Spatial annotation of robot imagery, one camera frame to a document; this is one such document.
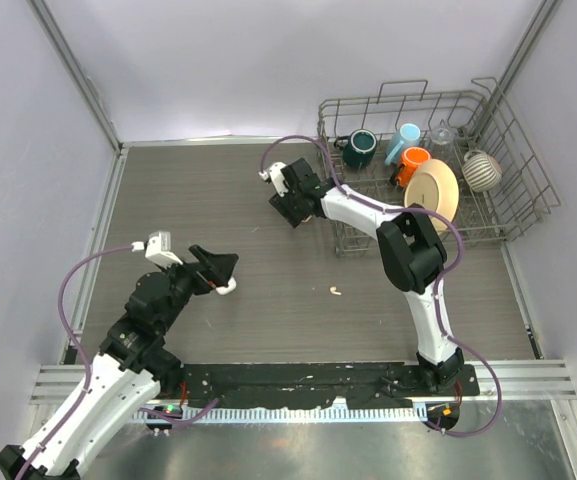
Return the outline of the white charging case gold trim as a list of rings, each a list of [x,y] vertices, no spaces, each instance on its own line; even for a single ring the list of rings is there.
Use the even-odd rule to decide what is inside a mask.
[[[215,291],[222,296],[228,295],[233,292],[237,287],[237,282],[234,277],[231,277],[225,286],[219,286]]]

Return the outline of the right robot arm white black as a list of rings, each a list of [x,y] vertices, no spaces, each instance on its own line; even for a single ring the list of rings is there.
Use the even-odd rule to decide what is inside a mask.
[[[275,194],[269,203],[297,227],[311,217],[347,224],[377,242],[387,279],[408,303],[417,334],[419,380],[433,395],[453,387],[464,366],[452,335],[442,272],[447,252],[429,215],[362,195],[334,179],[322,180],[303,158],[259,172]]]

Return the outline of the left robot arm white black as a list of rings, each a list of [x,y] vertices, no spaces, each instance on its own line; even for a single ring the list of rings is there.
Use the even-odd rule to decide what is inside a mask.
[[[79,479],[108,442],[148,401],[173,397],[181,385],[181,361],[165,350],[164,337],[194,296],[231,293],[235,253],[190,247],[187,262],[170,249],[169,235],[155,232],[133,242],[156,265],[139,278],[124,313],[93,357],[83,355],[84,376],[31,438],[0,452],[7,479]]]

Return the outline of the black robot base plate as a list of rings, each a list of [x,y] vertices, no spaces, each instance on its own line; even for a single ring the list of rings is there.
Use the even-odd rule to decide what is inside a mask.
[[[444,383],[417,364],[404,362],[186,364],[158,367],[161,396],[184,398],[202,408],[312,410],[330,408],[342,397],[351,410],[408,407],[414,398],[475,397],[480,394],[472,365]]]

